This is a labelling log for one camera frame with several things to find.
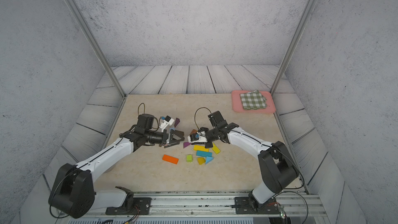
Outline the purple rectangular wooden block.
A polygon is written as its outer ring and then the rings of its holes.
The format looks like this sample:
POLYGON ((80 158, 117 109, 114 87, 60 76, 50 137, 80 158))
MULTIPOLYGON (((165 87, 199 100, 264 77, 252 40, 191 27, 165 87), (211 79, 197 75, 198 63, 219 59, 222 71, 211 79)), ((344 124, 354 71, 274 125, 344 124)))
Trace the purple rectangular wooden block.
POLYGON ((187 147, 189 147, 191 145, 191 143, 189 143, 189 142, 184 142, 183 143, 183 148, 187 148, 187 147))

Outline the yellow long wooden block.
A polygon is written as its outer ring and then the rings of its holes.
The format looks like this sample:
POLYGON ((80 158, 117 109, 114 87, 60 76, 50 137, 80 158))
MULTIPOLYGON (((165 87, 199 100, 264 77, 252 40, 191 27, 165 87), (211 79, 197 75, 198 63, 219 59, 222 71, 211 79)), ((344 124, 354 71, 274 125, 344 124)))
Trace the yellow long wooden block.
POLYGON ((195 151, 204 151, 204 152, 209 152, 209 148, 206 148, 204 146, 200 146, 200 145, 194 145, 193 148, 195 151))

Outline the lime green long block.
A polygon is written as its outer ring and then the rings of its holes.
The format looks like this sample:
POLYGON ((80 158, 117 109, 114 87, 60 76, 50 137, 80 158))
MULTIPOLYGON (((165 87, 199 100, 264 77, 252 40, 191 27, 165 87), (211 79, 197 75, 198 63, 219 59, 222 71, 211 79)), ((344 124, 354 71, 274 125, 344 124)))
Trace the lime green long block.
POLYGON ((220 151, 220 149, 216 146, 216 144, 212 144, 212 151, 215 153, 215 154, 219 154, 221 151, 220 151))

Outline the teal long wooden block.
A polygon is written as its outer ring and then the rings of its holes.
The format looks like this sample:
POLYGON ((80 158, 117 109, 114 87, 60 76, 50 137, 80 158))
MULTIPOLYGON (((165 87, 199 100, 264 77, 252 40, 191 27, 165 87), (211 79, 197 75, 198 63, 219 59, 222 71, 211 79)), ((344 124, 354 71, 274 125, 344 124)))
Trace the teal long wooden block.
POLYGON ((196 155, 197 155, 198 157, 212 157, 212 153, 211 153, 211 152, 208 152, 208 151, 201 151, 201 150, 198 150, 197 153, 196 153, 196 155))

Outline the orange long wooden block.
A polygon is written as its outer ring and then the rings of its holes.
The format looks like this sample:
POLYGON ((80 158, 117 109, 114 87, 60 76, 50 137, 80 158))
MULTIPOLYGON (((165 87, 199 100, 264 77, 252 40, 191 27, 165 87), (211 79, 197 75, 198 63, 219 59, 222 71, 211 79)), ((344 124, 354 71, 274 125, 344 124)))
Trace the orange long wooden block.
POLYGON ((178 161, 179 161, 178 158, 175 158, 175 157, 172 157, 172 156, 169 156, 169 155, 164 155, 162 157, 162 160, 166 161, 166 162, 169 162, 169 163, 172 163, 172 164, 178 164, 178 161))

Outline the light blue triangle block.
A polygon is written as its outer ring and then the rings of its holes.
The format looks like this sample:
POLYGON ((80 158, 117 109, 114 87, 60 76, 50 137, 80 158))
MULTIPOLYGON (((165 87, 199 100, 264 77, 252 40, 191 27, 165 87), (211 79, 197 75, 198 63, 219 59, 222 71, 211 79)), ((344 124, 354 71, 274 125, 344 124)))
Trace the light blue triangle block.
POLYGON ((205 158, 205 164, 210 163, 211 161, 213 161, 214 157, 206 157, 205 158))

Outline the green small cube block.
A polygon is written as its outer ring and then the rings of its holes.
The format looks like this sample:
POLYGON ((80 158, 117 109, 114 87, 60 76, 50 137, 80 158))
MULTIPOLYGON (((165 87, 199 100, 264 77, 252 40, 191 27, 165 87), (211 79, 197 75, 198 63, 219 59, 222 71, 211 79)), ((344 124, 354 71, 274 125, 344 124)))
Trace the green small cube block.
POLYGON ((187 155, 186 156, 187 162, 193 162, 193 156, 192 155, 187 155))

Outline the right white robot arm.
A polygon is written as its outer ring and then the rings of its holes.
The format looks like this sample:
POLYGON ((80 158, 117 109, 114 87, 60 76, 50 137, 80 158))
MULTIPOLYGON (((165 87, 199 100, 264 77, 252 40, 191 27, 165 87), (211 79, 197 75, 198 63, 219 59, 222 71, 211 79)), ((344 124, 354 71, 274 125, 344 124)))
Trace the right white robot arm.
POLYGON ((189 135, 189 142, 213 148, 213 142, 220 140, 241 148, 258 160, 262 182, 249 193, 253 208, 260 208, 300 177, 299 169, 284 143, 270 143, 257 138, 238 124, 227 123, 219 111, 209 114, 208 119, 212 129, 199 128, 196 133, 189 135))

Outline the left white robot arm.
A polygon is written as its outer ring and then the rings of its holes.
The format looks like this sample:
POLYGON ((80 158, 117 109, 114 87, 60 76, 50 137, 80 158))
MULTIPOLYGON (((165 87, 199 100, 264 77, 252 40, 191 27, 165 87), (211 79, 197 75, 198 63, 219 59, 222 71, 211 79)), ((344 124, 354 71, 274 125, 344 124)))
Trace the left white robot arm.
POLYGON ((142 146, 158 144, 168 148, 184 141, 184 132, 173 128, 170 116, 153 130, 155 119, 150 114, 139 115, 137 123, 121 133, 110 146, 75 165, 66 163, 60 167, 49 196, 49 207, 75 219, 99 208, 106 208, 108 214, 139 214, 140 204, 134 200, 132 191, 120 186, 114 190, 95 191, 94 183, 142 146))

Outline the pink tray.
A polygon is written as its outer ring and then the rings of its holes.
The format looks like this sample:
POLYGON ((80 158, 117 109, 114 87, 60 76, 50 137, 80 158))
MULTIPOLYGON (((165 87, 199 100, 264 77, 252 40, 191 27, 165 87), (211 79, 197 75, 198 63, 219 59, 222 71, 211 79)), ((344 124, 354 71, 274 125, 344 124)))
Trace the pink tray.
POLYGON ((238 113, 273 114, 276 107, 271 94, 267 91, 234 90, 231 93, 232 107, 238 113))

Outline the green checkered cloth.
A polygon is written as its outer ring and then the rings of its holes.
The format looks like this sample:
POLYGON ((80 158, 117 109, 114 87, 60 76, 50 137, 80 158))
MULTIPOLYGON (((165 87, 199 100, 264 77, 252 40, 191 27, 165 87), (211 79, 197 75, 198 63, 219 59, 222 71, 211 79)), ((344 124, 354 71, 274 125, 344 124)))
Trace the green checkered cloth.
POLYGON ((241 93, 240 100, 244 110, 261 110, 267 108, 267 99, 259 90, 241 93))

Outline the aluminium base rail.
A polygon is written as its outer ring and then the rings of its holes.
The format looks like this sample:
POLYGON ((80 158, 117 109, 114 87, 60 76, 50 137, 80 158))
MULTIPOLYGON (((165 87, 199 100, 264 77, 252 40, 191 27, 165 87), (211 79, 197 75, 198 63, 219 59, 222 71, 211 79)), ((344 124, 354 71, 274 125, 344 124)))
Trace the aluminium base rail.
POLYGON ((81 218, 62 216, 58 224, 330 224, 318 195, 287 191, 256 213, 247 191, 140 192, 129 214, 91 210, 81 218))

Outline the left aluminium frame post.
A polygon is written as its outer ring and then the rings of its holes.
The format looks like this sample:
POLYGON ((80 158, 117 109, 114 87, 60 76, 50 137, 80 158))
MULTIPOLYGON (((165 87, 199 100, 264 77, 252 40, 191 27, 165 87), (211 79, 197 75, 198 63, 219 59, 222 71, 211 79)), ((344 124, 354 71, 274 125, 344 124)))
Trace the left aluminium frame post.
POLYGON ((105 72, 109 76, 111 82, 116 87, 116 89, 117 89, 118 93, 120 94, 120 96, 123 99, 125 99, 126 98, 126 93, 122 89, 122 87, 121 87, 121 85, 119 83, 119 80, 117 79, 115 73, 113 72, 113 69, 109 65, 109 62, 107 61, 103 51, 101 50, 101 48, 100 48, 95 36, 93 35, 93 33, 92 33, 87 21, 85 20, 81 10, 79 9, 77 3, 75 2, 75 0, 64 0, 64 2, 66 3, 66 5, 69 8, 70 12, 72 13, 74 18, 76 19, 80 29, 82 30, 85 38, 87 39, 88 43, 90 44, 91 48, 93 49, 96 57, 100 61, 101 65, 103 66, 105 72))

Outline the aluminium frame post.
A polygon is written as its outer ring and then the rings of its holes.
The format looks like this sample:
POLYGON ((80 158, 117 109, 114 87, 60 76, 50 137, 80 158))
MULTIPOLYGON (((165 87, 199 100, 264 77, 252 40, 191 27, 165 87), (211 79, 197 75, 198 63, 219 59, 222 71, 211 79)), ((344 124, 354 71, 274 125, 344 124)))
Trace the aluminium frame post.
POLYGON ((113 72, 113 69, 109 65, 109 62, 107 61, 103 51, 101 50, 101 48, 100 48, 95 36, 93 35, 93 33, 92 33, 87 21, 85 20, 81 10, 79 9, 77 3, 75 2, 75 0, 64 0, 64 2, 66 3, 66 5, 69 8, 70 12, 72 13, 74 18, 76 19, 80 29, 82 30, 85 38, 87 39, 88 43, 90 44, 91 48, 93 49, 96 57, 100 61, 101 65, 103 66, 105 72, 109 76, 111 82, 116 87, 116 89, 117 89, 118 93, 120 94, 120 96, 123 99, 125 99, 126 98, 126 93, 122 89, 122 87, 121 87, 121 85, 119 83, 119 80, 117 79, 115 73, 113 72))
POLYGON ((300 41, 300 38, 301 38, 304 30, 305 30, 305 26, 312 14, 312 11, 314 10, 316 2, 317 2, 317 0, 307 0, 307 3, 303 9, 300 20, 297 24, 297 27, 296 27, 293 37, 291 39, 291 42, 288 46, 288 49, 285 53, 284 58, 282 59, 278 73, 277 73, 274 83, 271 87, 271 95, 276 93, 276 91, 278 89, 278 86, 282 80, 282 77, 288 68, 288 65, 293 57, 294 51, 300 41))

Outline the right aluminium frame post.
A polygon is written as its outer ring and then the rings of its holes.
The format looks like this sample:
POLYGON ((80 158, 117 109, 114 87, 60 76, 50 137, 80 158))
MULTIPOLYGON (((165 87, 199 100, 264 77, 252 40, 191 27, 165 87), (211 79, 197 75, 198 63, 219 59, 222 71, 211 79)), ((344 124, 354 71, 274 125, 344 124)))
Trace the right aluminium frame post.
POLYGON ((284 58, 282 59, 278 73, 277 73, 274 83, 271 87, 271 95, 276 93, 276 91, 278 89, 278 86, 282 80, 282 77, 288 68, 288 65, 293 57, 294 51, 300 41, 300 38, 301 38, 304 30, 305 30, 305 26, 312 14, 312 11, 314 10, 316 2, 317 2, 317 0, 307 0, 307 3, 303 9, 300 20, 297 24, 297 27, 296 27, 293 37, 291 39, 291 42, 288 46, 288 49, 285 53, 284 58))

